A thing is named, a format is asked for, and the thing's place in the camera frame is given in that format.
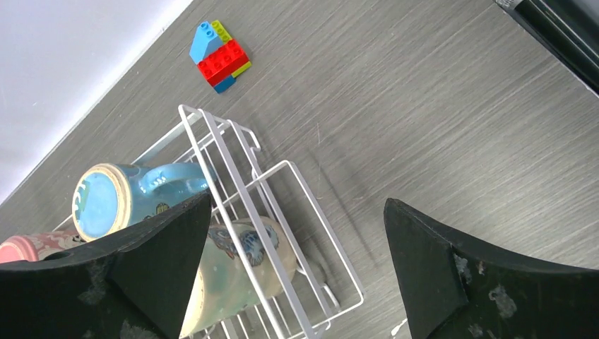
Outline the pink ceramic mug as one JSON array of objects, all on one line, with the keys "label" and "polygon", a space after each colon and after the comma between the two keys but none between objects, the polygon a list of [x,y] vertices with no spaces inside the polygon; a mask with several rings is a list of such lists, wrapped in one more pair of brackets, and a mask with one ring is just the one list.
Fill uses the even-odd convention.
[{"label": "pink ceramic mug", "polygon": [[14,235],[1,243],[1,263],[41,261],[84,243],[85,240],[73,230]]}]

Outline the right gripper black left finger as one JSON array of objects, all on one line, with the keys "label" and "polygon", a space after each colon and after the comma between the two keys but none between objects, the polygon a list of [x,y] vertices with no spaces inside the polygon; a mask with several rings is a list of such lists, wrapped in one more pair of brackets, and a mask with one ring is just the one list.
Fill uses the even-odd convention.
[{"label": "right gripper black left finger", "polygon": [[41,261],[1,265],[2,338],[178,338],[211,219],[197,194]]}]

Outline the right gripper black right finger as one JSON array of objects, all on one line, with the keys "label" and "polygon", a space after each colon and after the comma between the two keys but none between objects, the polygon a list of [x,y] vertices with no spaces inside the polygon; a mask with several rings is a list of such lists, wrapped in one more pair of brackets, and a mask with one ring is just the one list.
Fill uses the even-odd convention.
[{"label": "right gripper black right finger", "polygon": [[384,225],[412,337],[598,337],[597,270],[509,251],[396,198]]}]

